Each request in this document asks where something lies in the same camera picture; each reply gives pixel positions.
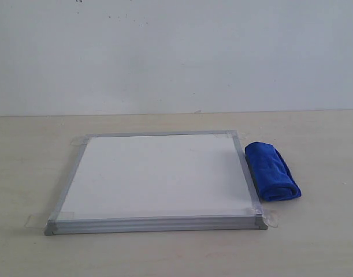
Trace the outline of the clear tape back right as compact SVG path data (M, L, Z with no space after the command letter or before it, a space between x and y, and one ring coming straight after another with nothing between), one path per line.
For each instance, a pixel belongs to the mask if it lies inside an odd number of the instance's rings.
M235 130L225 130L213 134L215 137L238 138L239 140L246 140L249 136L248 133L238 133Z

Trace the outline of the clear tape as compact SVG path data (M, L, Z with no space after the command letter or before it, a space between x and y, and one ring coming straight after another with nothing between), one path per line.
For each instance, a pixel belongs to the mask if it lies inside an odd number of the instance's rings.
M215 137L238 138L239 140L246 140L249 136L248 133L238 133L235 130L225 130L213 134Z
M267 230L268 228L278 228L278 215L275 211L264 208L249 208L244 210L246 215L254 219L254 228Z
M91 140L90 136L78 136L72 139L70 142L70 145L72 146L81 146L81 145L87 145Z
M73 212L52 212L30 214L25 221L24 227L27 229L43 229L49 222L55 223L57 220L73 220Z

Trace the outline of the clear tape front right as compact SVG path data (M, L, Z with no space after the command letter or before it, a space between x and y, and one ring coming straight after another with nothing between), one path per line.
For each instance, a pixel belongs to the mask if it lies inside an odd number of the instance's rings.
M268 228L278 228L278 215L275 211L264 208L249 208L244 210L246 215L254 219L254 228L267 230Z

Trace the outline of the white board with aluminium frame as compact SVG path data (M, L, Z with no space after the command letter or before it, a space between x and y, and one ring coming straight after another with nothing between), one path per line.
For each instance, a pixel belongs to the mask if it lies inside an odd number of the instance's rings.
M219 131L89 134L47 236L254 229L262 208L238 138Z

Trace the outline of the clear tape back left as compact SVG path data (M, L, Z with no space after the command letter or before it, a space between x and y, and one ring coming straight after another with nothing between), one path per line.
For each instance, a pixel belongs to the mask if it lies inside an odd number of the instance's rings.
M78 136L72 139L70 142L70 145L72 146L81 146L81 145L87 145L91 140L90 136Z

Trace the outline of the blue microfibre cloth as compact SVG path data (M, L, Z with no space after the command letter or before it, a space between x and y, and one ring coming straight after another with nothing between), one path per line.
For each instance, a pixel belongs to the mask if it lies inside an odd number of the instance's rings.
M245 147L259 197L265 201L287 201L302 196L289 167L271 144L253 142Z

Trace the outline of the clear tape front left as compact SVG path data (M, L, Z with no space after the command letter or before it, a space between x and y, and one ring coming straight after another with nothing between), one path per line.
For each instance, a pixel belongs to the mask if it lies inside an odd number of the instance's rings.
M57 220L73 220L73 212L52 212L30 214L25 221L24 227L27 229L43 229L49 222L55 223Z

